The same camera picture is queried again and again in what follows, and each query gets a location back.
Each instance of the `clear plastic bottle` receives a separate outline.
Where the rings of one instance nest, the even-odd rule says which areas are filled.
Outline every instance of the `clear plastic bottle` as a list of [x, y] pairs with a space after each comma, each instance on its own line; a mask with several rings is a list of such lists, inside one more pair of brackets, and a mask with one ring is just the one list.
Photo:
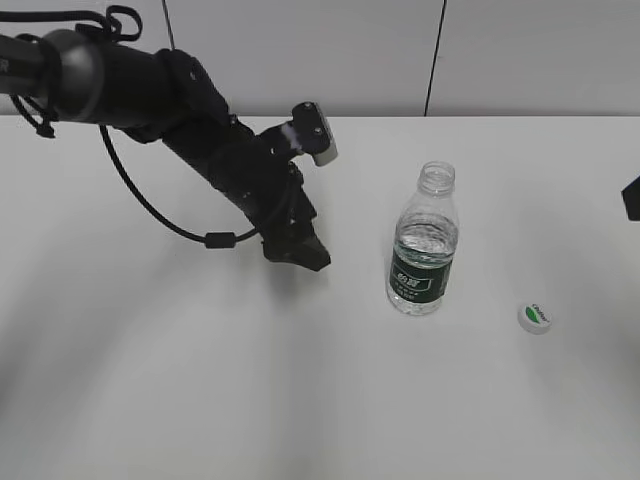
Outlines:
[[396, 225], [387, 294], [403, 313], [426, 315], [442, 303], [458, 245], [454, 184], [451, 165], [427, 163]]

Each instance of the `black robotic arm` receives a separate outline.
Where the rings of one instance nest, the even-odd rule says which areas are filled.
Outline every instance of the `black robotic arm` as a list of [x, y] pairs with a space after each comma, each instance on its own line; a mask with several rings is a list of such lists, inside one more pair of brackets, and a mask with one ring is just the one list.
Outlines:
[[[116, 14], [139, 27], [123, 34]], [[255, 234], [265, 257], [318, 271], [330, 263], [315, 235], [316, 211], [292, 163], [311, 154], [318, 166], [337, 156], [331, 131], [319, 107], [306, 102], [293, 119], [256, 135], [220, 95], [200, 62], [180, 50], [149, 54], [118, 42], [139, 38], [142, 20], [129, 7], [95, 12], [0, 12], [1, 21], [91, 21], [75, 31], [56, 30], [43, 38], [0, 35], [0, 93], [7, 93], [41, 136], [53, 138], [51, 122], [97, 124], [109, 154], [127, 186], [147, 210], [177, 233], [208, 248], [230, 248]], [[38, 111], [37, 122], [24, 100]], [[254, 225], [244, 235], [203, 236], [173, 225], [155, 210], [128, 178], [111, 144], [107, 126], [140, 143], [162, 140], [209, 183], [237, 205]]]

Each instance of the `cable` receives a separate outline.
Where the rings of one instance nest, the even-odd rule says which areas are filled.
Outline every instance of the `cable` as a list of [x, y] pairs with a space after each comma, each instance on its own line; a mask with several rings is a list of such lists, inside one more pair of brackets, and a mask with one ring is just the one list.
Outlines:
[[122, 178], [125, 185], [129, 189], [129, 191], [133, 194], [133, 196], [136, 198], [136, 200], [140, 202], [140, 204], [145, 208], [145, 210], [147, 210], [147, 212], [149, 212], [153, 216], [153, 218], [158, 220], [169, 230], [177, 233], [178, 235], [188, 240], [192, 240], [198, 243], [203, 243], [205, 246], [207, 246], [207, 248], [232, 248], [235, 246], [236, 243], [248, 240], [256, 236], [258, 233], [262, 232], [267, 226], [273, 223], [273, 221], [277, 218], [278, 214], [285, 207], [287, 200], [289, 200], [289, 192], [292, 189], [292, 187], [296, 184], [299, 184], [299, 180], [295, 180], [295, 181], [292, 180], [292, 178], [297, 178], [297, 177], [293, 175], [289, 175], [287, 180], [287, 185], [285, 186], [285, 189], [284, 189], [284, 193], [282, 194], [282, 197], [280, 197], [280, 200], [278, 201], [278, 204], [276, 205], [276, 207], [267, 216], [267, 218], [265, 218], [265, 220], [262, 223], [252, 228], [248, 232], [243, 233], [242, 235], [239, 235], [239, 236], [236, 236], [234, 233], [231, 233], [231, 232], [208, 233], [205, 236], [197, 235], [195, 233], [184, 230], [183, 228], [180, 228], [171, 220], [169, 220], [167, 217], [162, 215], [162, 213], [156, 210], [156, 208], [153, 205], [151, 205], [151, 203], [149, 203], [149, 201], [144, 197], [142, 192], [140, 192], [136, 184], [133, 183], [133, 180], [131, 180], [131, 177], [129, 177], [129, 174], [127, 173], [127, 171], [124, 169], [124, 166], [120, 161], [120, 157], [118, 157], [118, 153], [116, 152], [116, 149], [113, 146], [113, 142], [111, 141], [111, 136], [109, 135], [109, 131], [107, 130], [107, 127], [105, 125], [100, 125], [99, 128], [100, 128], [100, 135], [102, 135], [102, 140], [104, 141], [104, 146], [107, 148], [107, 152], [109, 153], [109, 157], [111, 158], [113, 165], [116, 167], [116, 170], [120, 175], [120, 178]]
[[142, 206], [147, 210], [147, 212], [149, 212], [156, 220], [162, 223], [169, 230], [174, 231], [178, 235], [183, 236], [184, 238], [188, 238], [189, 240], [193, 240], [194, 242], [205, 243], [205, 237], [203, 237], [202, 235], [196, 235], [195, 233], [188, 232], [187, 230], [184, 230], [178, 227], [176, 224], [174, 224], [169, 219], [167, 219], [164, 215], [162, 215], [158, 210], [156, 210], [153, 207], [153, 205], [151, 205], [147, 201], [147, 199], [144, 197], [144, 195], [142, 195], [140, 190], [138, 190], [138, 187], [136, 187], [135, 183], [133, 183], [133, 180], [131, 180], [131, 177], [129, 177], [129, 174], [127, 173], [127, 171], [124, 169], [122, 162], [118, 157], [118, 153], [116, 152], [116, 149], [113, 146], [113, 142], [111, 141], [111, 137], [109, 136], [109, 131], [107, 130], [106, 126], [100, 125], [100, 135], [102, 135], [104, 146], [107, 147], [107, 152], [109, 152], [111, 161], [113, 162], [113, 165], [116, 167], [116, 170], [120, 174], [120, 178], [122, 178], [122, 180], [127, 185], [127, 187], [129, 188], [133, 196], [136, 197], [136, 200], [138, 200], [138, 202], [142, 204]]

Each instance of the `bottle label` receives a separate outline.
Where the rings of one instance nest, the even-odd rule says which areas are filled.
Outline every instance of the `bottle label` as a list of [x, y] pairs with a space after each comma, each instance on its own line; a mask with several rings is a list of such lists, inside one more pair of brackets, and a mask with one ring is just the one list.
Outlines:
[[393, 252], [389, 282], [396, 294], [412, 303], [431, 303], [444, 295], [451, 262], [438, 268], [418, 268]]

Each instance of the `bottle cap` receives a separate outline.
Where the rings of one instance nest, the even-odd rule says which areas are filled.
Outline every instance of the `bottle cap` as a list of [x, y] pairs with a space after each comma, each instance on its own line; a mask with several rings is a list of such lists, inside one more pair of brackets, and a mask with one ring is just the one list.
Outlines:
[[518, 310], [518, 322], [534, 335], [546, 333], [551, 328], [551, 316], [539, 303], [527, 303]]

